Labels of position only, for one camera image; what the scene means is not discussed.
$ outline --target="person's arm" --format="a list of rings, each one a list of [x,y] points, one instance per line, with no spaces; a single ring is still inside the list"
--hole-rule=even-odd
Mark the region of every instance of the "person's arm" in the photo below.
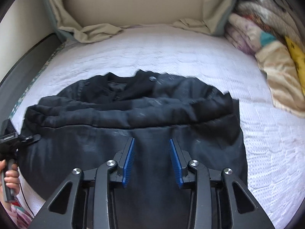
[[[5,168],[5,166],[6,166],[6,161],[5,160],[0,161],[0,171],[2,171]],[[13,164],[12,169],[7,171],[5,174],[6,174],[6,177],[4,178],[4,180],[6,182],[6,186],[14,189],[15,195],[19,194],[20,180],[19,180],[19,172],[18,172],[17,165]],[[2,185],[3,185],[3,183],[1,183],[1,180],[0,180],[0,202],[2,203],[2,206],[6,210],[11,211],[11,204],[4,201]]]

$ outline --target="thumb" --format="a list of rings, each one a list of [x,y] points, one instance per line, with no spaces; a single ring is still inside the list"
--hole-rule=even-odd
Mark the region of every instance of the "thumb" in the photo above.
[[[0,161],[0,171],[2,171],[6,166],[6,161],[5,160],[2,160]]]

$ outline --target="headboard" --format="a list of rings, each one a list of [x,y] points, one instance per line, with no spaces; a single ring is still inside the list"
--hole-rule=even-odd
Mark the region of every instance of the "headboard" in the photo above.
[[[109,23],[173,23],[181,18],[202,19],[203,0],[63,0],[65,9],[83,27]]]

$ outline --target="blue rubber pad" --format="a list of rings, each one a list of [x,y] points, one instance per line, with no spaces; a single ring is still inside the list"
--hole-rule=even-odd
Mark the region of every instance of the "blue rubber pad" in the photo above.
[[[135,139],[132,139],[127,157],[126,157],[126,161],[124,163],[124,168],[123,168],[123,180],[122,180],[122,184],[123,187],[126,188],[127,184],[130,180],[130,175],[132,172],[132,166],[135,160]]]
[[[182,167],[172,139],[170,140],[170,158],[173,165],[173,171],[175,172],[176,183],[178,184],[179,188],[181,188],[183,185]]]

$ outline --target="mattress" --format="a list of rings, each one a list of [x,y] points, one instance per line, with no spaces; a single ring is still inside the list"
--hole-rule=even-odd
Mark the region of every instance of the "mattress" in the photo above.
[[[138,69],[197,77],[240,100],[248,188],[275,228],[284,228],[305,197],[305,120],[273,107],[255,58],[224,38],[155,25],[129,28],[93,44],[67,42],[19,100],[12,122],[20,132],[28,106],[78,80],[108,72],[128,77]],[[21,184],[36,214],[44,200],[23,178]],[[22,195],[18,198],[27,208]]]

